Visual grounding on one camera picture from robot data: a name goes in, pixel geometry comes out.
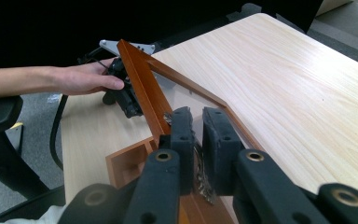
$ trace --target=hand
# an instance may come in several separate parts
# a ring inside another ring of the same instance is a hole
[[[106,67],[113,59],[102,60]],[[78,66],[62,67],[52,71],[56,77],[57,91],[66,95],[89,94],[107,89],[121,90],[124,83],[113,76],[102,75],[105,67],[99,63],[87,63]]]

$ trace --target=wooden frame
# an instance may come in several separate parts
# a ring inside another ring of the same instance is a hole
[[[139,176],[147,154],[151,152],[151,149],[158,148],[159,137],[162,134],[171,133],[171,127],[164,119],[164,113],[172,113],[172,109],[152,71],[216,104],[227,113],[239,132],[244,135],[244,139],[251,141],[254,139],[226,102],[216,95],[124,40],[118,42],[117,48],[152,133],[151,138],[106,157],[111,184],[117,188]],[[249,144],[253,148],[261,148],[256,142]],[[181,197],[180,202],[179,223],[233,222],[220,198],[216,200],[215,205],[210,205],[201,195],[192,192],[190,195]]]

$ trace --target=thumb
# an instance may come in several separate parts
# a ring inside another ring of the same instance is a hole
[[[101,86],[111,90],[121,90],[124,88],[124,82],[118,77],[101,76]]]

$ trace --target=wood grain surface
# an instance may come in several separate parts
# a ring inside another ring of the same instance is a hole
[[[302,188],[317,192],[323,183],[340,182],[358,189],[356,61],[263,14],[153,57],[227,102],[251,140]],[[107,155],[151,136],[143,117],[127,119],[102,98],[68,98],[67,202],[90,184],[109,183]]]

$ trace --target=gray floor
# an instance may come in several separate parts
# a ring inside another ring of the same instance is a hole
[[[49,135],[59,103],[59,95],[40,93],[23,95],[23,107],[19,121],[23,123],[22,157],[54,189],[63,184],[63,174],[49,153]],[[61,133],[57,133],[57,151],[62,155]],[[0,182],[0,213],[24,202],[25,198]]]
[[[257,6],[246,4],[241,13],[233,13],[228,17],[235,21],[256,12],[259,12]],[[290,25],[285,19],[278,19]],[[307,35],[358,61],[358,1],[319,16]],[[51,158],[48,147],[49,134],[58,106],[57,94],[32,94],[22,98],[24,105],[19,121],[24,123],[23,158],[49,188],[58,187],[63,184],[63,175]],[[60,154],[60,133],[57,136]],[[0,213],[24,200],[19,193],[0,183]]]

